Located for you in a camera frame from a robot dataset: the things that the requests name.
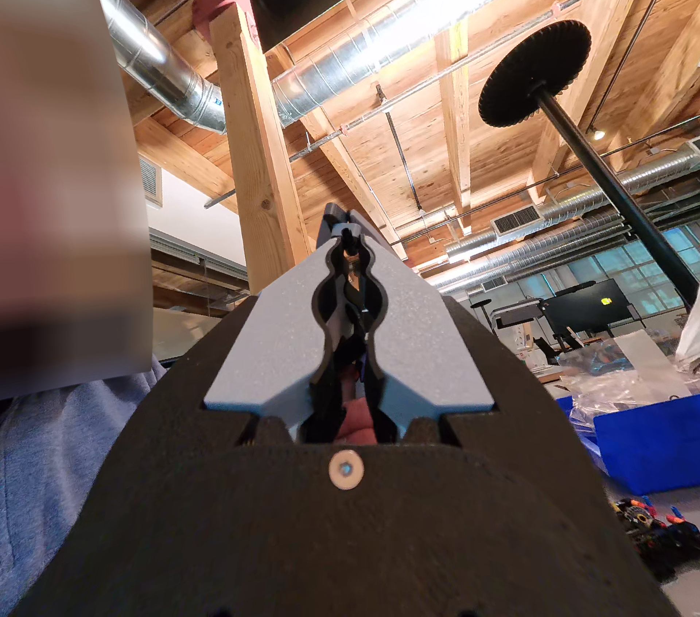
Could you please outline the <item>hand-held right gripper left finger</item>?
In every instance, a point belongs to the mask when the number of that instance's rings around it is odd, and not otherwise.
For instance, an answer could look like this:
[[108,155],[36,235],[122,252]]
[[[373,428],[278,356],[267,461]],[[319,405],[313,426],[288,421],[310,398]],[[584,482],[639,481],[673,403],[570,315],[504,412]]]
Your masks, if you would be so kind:
[[322,366],[330,322],[334,350],[345,334],[345,297],[332,263],[333,237],[263,289],[205,395],[209,410],[280,417],[293,440],[313,411],[312,375]]

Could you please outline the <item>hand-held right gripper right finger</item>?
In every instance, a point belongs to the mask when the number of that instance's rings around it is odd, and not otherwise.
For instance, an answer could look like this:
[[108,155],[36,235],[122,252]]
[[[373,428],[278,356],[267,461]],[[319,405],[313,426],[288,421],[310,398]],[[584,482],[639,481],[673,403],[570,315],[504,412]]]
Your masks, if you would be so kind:
[[439,293],[369,236],[356,240],[365,401],[378,443],[419,418],[492,412],[495,400]]

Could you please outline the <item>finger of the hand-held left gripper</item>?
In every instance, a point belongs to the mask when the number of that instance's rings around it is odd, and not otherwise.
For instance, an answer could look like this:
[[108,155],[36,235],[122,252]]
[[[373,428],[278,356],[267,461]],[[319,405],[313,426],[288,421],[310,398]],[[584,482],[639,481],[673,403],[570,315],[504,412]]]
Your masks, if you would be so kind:
[[320,248],[328,242],[332,237],[332,230],[337,224],[345,224],[348,222],[348,211],[334,202],[327,203],[316,239],[316,248]]
[[407,260],[407,254],[403,245],[401,243],[397,246],[390,245],[374,224],[361,213],[357,212],[357,210],[352,209],[349,211],[349,222],[359,225],[363,235],[371,236],[375,242],[384,247],[388,252],[397,256],[401,261],[405,262]]

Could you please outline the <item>person's left hand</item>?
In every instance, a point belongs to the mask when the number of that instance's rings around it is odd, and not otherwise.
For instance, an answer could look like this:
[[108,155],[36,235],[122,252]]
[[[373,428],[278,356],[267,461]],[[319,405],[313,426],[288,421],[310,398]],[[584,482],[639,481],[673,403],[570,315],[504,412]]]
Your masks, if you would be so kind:
[[377,437],[374,423],[364,396],[356,394],[358,373],[353,367],[348,367],[340,376],[342,394],[342,409],[345,418],[335,436],[334,443],[351,446],[374,446]]

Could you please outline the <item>white machine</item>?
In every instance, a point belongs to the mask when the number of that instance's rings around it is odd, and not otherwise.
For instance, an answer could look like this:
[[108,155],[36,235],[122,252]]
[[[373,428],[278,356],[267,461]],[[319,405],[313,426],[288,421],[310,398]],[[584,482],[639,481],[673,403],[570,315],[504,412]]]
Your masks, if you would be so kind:
[[543,299],[530,297],[515,304],[503,306],[490,314],[491,324],[498,330],[537,321],[543,315]]

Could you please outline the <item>ceiling air vent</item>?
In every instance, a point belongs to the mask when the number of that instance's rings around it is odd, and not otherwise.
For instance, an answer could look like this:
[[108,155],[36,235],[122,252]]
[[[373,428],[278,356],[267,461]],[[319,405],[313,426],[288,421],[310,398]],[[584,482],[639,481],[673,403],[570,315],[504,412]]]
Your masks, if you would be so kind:
[[501,237],[538,223],[542,218],[543,216],[538,207],[535,204],[529,204],[494,218],[491,220],[491,226],[495,234]]

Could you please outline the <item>black screen on stand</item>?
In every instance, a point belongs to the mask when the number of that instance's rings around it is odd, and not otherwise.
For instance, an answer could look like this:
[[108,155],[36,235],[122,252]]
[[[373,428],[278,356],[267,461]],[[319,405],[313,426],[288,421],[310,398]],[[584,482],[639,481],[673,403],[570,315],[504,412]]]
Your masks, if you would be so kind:
[[595,282],[540,303],[553,333],[607,332],[611,325],[635,320],[634,307],[613,279]]

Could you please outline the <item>clear plastic bags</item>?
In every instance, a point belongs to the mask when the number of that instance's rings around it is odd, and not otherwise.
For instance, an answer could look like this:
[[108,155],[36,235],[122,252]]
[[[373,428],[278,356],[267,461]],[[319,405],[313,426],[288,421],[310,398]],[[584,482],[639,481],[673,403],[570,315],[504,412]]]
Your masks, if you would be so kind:
[[678,343],[669,332],[646,328],[559,354],[575,431],[592,438],[602,414],[698,395],[699,359],[678,362]]

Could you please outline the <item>black floor lamp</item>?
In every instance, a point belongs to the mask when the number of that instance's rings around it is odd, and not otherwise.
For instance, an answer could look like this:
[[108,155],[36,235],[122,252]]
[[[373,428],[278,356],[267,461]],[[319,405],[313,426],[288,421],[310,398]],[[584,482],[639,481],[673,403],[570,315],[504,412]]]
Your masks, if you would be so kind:
[[501,128],[541,110],[690,309],[699,291],[695,275],[556,100],[577,78],[590,49],[591,35],[582,22],[567,19],[541,28],[493,70],[479,97],[479,115],[487,125]]

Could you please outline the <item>blue plastic bin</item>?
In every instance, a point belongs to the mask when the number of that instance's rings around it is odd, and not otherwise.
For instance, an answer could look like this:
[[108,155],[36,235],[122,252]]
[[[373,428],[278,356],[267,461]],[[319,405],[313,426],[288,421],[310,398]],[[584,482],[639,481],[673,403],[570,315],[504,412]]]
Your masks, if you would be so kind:
[[699,486],[699,396],[609,412],[584,423],[557,398],[593,464],[635,495]]

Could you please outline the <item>person's blue sweatshirt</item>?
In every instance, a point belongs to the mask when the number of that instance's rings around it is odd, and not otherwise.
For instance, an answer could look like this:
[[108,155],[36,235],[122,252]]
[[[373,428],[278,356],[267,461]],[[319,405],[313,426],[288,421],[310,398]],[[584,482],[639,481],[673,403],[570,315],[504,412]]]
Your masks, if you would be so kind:
[[8,616],[74,526],[98,471],[140,402],[166,373],[94,380],[3,402],[1,615]]

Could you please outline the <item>wooden post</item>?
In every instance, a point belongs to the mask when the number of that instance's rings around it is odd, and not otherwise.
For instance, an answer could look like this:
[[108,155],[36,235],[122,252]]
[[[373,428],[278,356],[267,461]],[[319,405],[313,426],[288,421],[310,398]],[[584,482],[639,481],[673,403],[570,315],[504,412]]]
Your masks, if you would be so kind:
[[311,254],[267,60],[236,4],[209,25],[250,291]]

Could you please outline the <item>long silver air duct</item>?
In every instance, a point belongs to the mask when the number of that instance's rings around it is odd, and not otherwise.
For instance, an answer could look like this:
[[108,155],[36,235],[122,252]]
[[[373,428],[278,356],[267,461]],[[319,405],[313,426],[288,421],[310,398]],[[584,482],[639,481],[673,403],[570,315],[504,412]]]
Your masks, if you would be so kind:
[[[653,160],[617,174],[619,184],[630,194],[640,194],[699,170],[699,138],[687,140],[678,149],[655,155]],[[474,260],[478,255],[527,238],[533,244],[565,242],[569,235],[601,234],[622,222],[608,196],[598,186],[566,192],[560,200],[536,205],[542,220],[509,235],[498,237],[493,227],[485,228],[444,247],[449,263]]]

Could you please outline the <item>wall air vent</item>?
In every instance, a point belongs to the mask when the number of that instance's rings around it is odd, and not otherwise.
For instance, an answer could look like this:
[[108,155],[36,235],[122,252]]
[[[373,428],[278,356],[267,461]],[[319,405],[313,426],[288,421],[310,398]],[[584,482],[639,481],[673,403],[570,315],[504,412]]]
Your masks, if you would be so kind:
[[162,168],[143,155],[139,155],[145,201],[156,209],[162,209]]

